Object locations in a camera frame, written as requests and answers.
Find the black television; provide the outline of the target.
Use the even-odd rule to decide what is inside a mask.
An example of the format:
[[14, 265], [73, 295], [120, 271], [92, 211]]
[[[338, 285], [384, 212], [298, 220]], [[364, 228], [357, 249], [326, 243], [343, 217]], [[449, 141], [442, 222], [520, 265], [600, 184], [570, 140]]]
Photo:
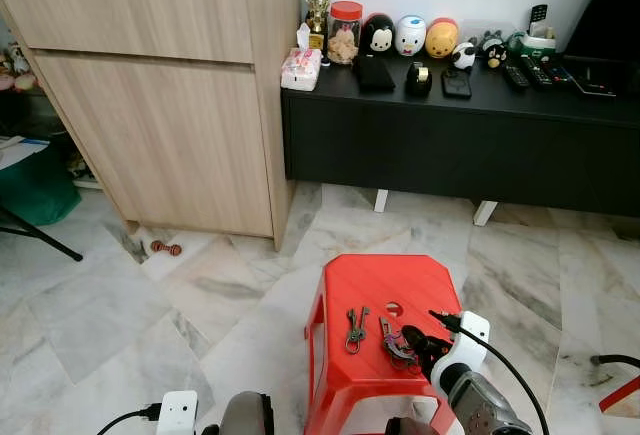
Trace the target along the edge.
[[611, 61], [639, 55], [639, 0], [590, 0], [562, 54]]

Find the pink white tissue pack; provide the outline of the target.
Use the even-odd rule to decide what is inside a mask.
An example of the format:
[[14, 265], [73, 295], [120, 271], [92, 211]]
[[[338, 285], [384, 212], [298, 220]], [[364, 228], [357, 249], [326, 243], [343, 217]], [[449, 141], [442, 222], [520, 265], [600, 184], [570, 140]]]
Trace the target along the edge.
[[300, 24], [294, 33], [297, 46], [292, 48], [282, 64], [280, 87], [283, 89], [314, 91], [323, 61], [323, 51], [312, 46], [312, 37], [314, 33], [310, 27], [305, 23]]

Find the grey-green key bunch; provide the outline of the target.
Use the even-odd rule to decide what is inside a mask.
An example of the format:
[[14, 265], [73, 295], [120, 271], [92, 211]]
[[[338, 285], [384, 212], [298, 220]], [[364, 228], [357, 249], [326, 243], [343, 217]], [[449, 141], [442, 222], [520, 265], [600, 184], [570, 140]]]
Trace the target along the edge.
[[349, 354], [357, 354], [360, 352], [361, 343], [364, 342], [367, 336], [365, 327], [365, 319], [370, 315], [369, 307], [361, 307], [360, 310], [352, 308], [346, 313], [349, 327], [346, 335], [346, 342], [344, 342], [344, 349]]

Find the green bin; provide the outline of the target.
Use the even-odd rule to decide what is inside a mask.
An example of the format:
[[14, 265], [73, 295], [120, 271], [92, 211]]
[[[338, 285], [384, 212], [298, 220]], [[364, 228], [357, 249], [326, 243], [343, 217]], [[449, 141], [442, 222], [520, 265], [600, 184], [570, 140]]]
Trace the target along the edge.
[[0, 207], [33, 225], [59, 223], [81, 202], [58, 151], [46, 141], [0, 142]]

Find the clear jar with red lid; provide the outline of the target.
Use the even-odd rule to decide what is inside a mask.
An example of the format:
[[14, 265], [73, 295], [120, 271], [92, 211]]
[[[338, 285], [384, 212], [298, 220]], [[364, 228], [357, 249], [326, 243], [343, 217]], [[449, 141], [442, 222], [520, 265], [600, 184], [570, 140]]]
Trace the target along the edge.
[[349, 65], [358, 55], [358, 42], [364, 20], [364, 6], [355, 1], [335, 1], [330, 5], [326, 59], [332, 64]]

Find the black wallet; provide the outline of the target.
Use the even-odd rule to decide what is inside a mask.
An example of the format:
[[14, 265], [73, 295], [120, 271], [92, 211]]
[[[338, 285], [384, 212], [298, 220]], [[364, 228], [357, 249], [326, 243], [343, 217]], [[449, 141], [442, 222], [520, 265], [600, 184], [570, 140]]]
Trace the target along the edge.
[[396, 82], [390, 77], [387, 65], [379, 56], [367, 54], [356, 57], [355, 77], [362, 92], [385, 93], [396, 88]]

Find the red dumbbell toy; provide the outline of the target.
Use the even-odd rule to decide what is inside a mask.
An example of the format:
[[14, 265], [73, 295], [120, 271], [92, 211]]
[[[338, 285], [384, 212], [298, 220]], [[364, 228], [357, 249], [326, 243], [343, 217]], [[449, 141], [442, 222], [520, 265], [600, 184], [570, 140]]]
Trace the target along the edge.
[[183, 251], [183, 247], [179, 246], [179, 244], [166, 244], [161, 242], [161, 240], [152, 240], [148, 247], [150, 247], [152, 252], [169, 253], [169, 255], [173, 257], [179, 257]]

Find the black tape dispenser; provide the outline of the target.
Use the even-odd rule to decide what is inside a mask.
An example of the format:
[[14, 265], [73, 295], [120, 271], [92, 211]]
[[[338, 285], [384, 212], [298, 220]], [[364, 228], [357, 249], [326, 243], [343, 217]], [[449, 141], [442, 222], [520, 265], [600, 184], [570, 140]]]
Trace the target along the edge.
[[431, 87], [433, 87], [433, 74], [430, 73], [428, 66], [420, 61], [413, 61], [408, 65], [406, 79], [404, 79], [404, 92], [407, 96], [428, 97]]

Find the black white mouse plush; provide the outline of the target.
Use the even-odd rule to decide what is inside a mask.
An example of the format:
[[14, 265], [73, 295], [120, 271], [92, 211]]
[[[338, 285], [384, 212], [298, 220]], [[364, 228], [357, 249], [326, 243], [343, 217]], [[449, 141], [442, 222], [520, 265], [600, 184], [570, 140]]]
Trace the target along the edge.
[[396, 23], [385, 13], [374, 13], [365, 20], [361, 29], [358, 52], [361, 55], [384, 54], [392, 47], [396, 38]]

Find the black low console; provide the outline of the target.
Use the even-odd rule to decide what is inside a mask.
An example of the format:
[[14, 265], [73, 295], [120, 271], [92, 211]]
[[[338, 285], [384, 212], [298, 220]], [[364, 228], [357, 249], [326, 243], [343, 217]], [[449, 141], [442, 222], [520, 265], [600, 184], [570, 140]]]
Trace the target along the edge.
[[470, 98], [390, 92], [325, 66], [311, 91], [282, 91], [285, 174], [385, 191], [636, 217], [640, 107], [573, 89], [516, 91], [499, 71], [470, 74]]

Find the white duck plush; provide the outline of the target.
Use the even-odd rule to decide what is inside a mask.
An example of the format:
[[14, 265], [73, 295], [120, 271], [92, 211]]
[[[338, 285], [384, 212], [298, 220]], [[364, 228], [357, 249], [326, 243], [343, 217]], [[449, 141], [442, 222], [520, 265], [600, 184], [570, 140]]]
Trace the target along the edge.
[[428, 23], [421, 16], [402, 16], [396, 24], [396, 38], [394, 48], [397, 54], [413, 56], [424, 46]]

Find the pale plush toys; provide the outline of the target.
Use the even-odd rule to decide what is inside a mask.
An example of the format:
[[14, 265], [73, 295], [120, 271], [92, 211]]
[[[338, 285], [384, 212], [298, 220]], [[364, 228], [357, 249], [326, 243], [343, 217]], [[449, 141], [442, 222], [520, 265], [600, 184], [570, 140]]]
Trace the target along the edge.
[[37, 88], [38, 78], [26, 56], [17, 42], [10, 42], [0, 50], [0, 92], [23, 93]]

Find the black flat tray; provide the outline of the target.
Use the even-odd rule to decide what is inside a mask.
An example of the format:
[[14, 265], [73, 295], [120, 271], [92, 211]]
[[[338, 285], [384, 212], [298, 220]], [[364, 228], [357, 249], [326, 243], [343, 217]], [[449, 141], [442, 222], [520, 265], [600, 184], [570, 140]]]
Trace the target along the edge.
[[616, 97], [620, 64], [614, 61], [591, 59], [591, 57], [562, 57], [564, 68], [581, 95]]

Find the black remote control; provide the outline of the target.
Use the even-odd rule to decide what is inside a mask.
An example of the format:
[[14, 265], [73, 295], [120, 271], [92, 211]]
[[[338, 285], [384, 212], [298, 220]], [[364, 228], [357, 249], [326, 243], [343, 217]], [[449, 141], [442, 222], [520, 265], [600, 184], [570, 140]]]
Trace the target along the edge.
[[522, 69], [526, 71], [532, 87], [539, 89], [553, 87], [553, 79], [549, 77], [547, 71], [541, 68], [538, 61], [527, 55], [521, 55], [518, 60], [520, 60]]
[[507, 63], [502, 66], [502, 71], [504, 79], [512, 89], [525, 91], [531, 86], [530, 80], [526, 78], [526, 75], [517, 66]]
[[547, 71], [548, 77], [552, 79], [554, 84], [558, 84], [558, 86], [573, 84], [573, 77], [570, 70], [568, 70], [561, 61], [548, 60], [544, 61], [541, 66], [543, 66], [543, 69]]

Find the black phone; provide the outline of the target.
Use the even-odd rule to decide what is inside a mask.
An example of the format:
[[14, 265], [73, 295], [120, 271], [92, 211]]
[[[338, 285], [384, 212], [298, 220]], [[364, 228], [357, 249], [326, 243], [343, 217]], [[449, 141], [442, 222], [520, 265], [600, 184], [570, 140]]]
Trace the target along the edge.
[[444, 70], [442, 78], [442, 93], [445, 97], [456, 100], [470, 100], [472, 89], [470, 84], [470, 71], [448, 68]]

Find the small black penguin toy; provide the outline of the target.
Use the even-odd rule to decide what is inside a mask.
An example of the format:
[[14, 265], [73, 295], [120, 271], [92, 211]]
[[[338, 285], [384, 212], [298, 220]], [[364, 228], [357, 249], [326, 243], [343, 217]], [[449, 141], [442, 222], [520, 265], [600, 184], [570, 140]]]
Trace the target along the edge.
[[490, 69], [499, 68], [507, 59], [506, 38], [502, 31], [485, 31], [479, 48], [483, 52], [486, 66]]

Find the red plastic stool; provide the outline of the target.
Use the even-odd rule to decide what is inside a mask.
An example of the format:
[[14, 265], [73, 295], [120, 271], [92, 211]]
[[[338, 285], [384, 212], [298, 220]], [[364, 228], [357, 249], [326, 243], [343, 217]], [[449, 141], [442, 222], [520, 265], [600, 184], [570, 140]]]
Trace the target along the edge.
[[[348, 310], [369, 307], [360, 352], [344, 349]], [[439, 409], [429, 425], [447, 432], [454, 421], [419, 370], [393, 367], [381, 339], [380, 317], [394, 329], [419, 327], [445, 338], [433, 311], [460, 312], [451, 274], [426, 255], [339, 255], [326, 263], [303, 326], [308, 394], [303, 435], [337, 435], [352, 409], [371, 397], [430, 397]]]

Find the green white holder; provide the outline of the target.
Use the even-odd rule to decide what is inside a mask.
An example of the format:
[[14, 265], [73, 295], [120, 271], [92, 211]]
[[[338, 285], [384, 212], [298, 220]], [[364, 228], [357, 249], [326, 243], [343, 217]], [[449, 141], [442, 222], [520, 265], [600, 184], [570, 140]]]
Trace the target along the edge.
[[516, 31], [509, 38], [509, 54], [516, 57], [549, 57], [557, 52], [556, 29], [547, 22], [534, 22], [532, 31]]

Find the black stand leg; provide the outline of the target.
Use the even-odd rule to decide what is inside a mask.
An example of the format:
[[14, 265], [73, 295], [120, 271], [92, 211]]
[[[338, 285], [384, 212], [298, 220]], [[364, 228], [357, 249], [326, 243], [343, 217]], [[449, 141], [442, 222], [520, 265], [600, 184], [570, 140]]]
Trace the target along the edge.
[[0, 205], [0, 220], [4, 221], [4, 225], [0, 225], [0, 231], [4, 233], [10, 233], [19, 235], [19, 237], [28, 237], [41, 240], [56, 251], [63, 253], [63, 255], [72, 258], [72, 260], [79, 262], [83, 260], [81, 253], [73, 251], [72, 248], [65, 246], [65, 244], [59, 242], [58, 239], [51, 237], [51, 235], [45, 233], [44, 230], [38, 229], [36, 225], [27, 223], [23, 217], [14, 214], [13, 211], [8, 210], [4, 206]]

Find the small panda toy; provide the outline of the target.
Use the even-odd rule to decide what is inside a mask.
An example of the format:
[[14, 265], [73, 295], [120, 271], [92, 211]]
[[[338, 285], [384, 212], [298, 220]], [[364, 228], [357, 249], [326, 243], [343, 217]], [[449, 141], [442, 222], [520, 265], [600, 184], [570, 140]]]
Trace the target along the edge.
[[449, 60], [456, 70], [470, 71], [475, 64], [477, 47], [474, 41], [465, 41], [454, 46]]

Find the yellow bear plush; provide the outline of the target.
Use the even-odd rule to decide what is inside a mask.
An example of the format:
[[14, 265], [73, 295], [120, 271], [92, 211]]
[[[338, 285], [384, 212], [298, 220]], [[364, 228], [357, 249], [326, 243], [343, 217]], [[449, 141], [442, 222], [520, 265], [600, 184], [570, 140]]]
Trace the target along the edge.
[[460, 36], [460, 28], [456, 20], [448, 16], [439, 16], [426, 29], [422, 51], [434, 59], [449, 57], [458, 43], [458, 36]]

